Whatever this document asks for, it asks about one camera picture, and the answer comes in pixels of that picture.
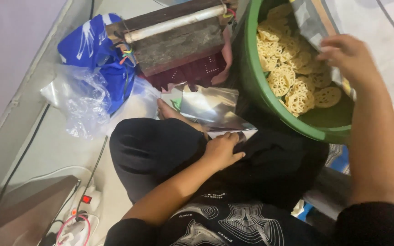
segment foot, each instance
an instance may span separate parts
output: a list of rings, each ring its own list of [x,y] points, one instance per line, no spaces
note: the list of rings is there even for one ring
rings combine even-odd
[[[158,108],[159,118],[161,120],[166,120],[169,118],[178,119],[180,121],[185,122],[189,126],[192,126],[197,131],[200,131],[203,133],[205,132],[203,130],[203,127],[199,123],[191,122],[190,120],[185,118],[183,115],[181,115],[177,110],[170,107],[170,105],[168,105],[164,100],[158,98],[157,103],[158,103],[158,107],[159,107]]]

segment pink cable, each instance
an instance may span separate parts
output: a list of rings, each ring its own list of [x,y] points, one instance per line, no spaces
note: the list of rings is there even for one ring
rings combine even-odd
[[[66,220],[66,221],[63,223],[63,225],[60,227],[60,230],[59,230],[59,232],[58,232],[58,234],[57,234],[57,237],[56,237],[57,246],[62,245],[61,243],[59,243],[59,237],[60,237],[60,234],[61,234],[62,231],[63,231],[63,228],[66,226],[66,224],[68,224],[69,221],[71,221],[71,220],[72,220],[73,218],[75,218],[75,217],[80,217],[80,218],[84,219],[84,220],[88,223],[88,237],[86,238],[86,241],[85,241],[85,243],[83,244],[83,246],[86,246],[86,245],[88,244],[88,240],[89,240],[89,237],[90,237],[90,235],[91,235],[91,223],[90,223],[90,222],[88,221],[88,219],[87,219],[85,216],[83,216],[83,215],[73,215],[73,216],[71,216],[68,220]]]
[[[235,11],[233,11],[232,9],[227,9],[227,11],[231,12],[233,14],[233,18],[236,19],[236,13]]]

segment black pants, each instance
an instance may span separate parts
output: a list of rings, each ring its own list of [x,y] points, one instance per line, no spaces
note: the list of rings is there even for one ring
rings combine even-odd
[[[115,170],[132,203],[200,159],[205,147],[203,134],[177,119],[123,120],[110,138]],[[312,186],[329,147],[298,134],[261,128],[241,151],[245,158],[216,173],[201,189],[240,189],[291,211]]]

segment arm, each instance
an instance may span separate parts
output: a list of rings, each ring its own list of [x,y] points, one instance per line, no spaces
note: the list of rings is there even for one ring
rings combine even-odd
[[[205,154],[199,161],[154,188],[123,219],[138,218],[151,226],[162,225],[207,179],[245,155],[243,152],[233,154],[238,140],[238,134],[226,133],[209,141]]]
[[[338,35],[322,41],[319,60],[338,67],[357,92],[349,145],[352,204],[394,204],[394,110],[363,42]]]

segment blue bag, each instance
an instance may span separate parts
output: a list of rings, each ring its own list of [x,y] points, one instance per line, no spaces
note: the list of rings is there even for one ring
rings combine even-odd
[[[99,68],[107,81],[112,105],[108,110],[115,112],[129,97],[135,75],[134,64],[129,59],[119,64],[121,51],[112,49],[112,41],[107,37],[106,25],[121,21],[116,14],[97,15],[72,31],[57,46],[65,65]]]

